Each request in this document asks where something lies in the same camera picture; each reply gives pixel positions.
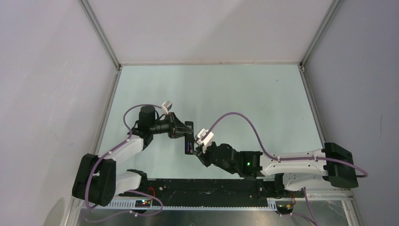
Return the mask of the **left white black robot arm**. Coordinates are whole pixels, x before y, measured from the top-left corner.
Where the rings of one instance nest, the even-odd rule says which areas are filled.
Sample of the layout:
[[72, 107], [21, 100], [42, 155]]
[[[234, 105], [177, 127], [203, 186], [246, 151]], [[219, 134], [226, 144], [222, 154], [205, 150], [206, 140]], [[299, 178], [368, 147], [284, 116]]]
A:
[[131, 190], [137, 196], [147, 194], [149, 184], [146, 174], [139, 170], [118, 172], [128, 159], [145, 150], [154, 135], [167, 134], [177, 139], [193, 134], [193, 127], [181, 122], [171, 103], [162, 106], [140, 104], [138, 120], [133, 127], [127, 126], [127, 137], [103, 155], [86, 154], [82, 157], [72, 186], [72, 196], [85, 201], [88, 208], [108, 205], [114, 196]]

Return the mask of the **black remote control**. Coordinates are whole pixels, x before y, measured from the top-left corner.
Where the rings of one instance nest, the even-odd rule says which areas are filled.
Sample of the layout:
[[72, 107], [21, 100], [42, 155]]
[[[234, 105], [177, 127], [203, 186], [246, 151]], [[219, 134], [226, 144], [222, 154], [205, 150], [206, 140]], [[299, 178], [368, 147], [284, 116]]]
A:
[[193, 152], [194, 143], [195, 143], [194, 133], [184, 136], [184, 144], [185, 144], [184, 153], [187, 155], [193, 155], [192, 153], [187, 153], [187, 142], [191, 143], [191, 150]]

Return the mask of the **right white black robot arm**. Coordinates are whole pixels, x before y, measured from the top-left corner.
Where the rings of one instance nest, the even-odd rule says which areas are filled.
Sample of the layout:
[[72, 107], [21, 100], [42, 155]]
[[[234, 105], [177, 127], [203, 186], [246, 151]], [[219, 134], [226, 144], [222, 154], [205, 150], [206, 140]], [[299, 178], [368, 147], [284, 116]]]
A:
[[229, 144], [217, 145], [215, 142], [206, 148], [200, 145], [191, 153], [206, 167], [215, 165], [244, 179], [274, 176], [273, 189], [280, 197], [304, 187], [352, 189], [359, 186], [352, 153], [336, 143], [271, 158], [260, 151], [239, 152]]

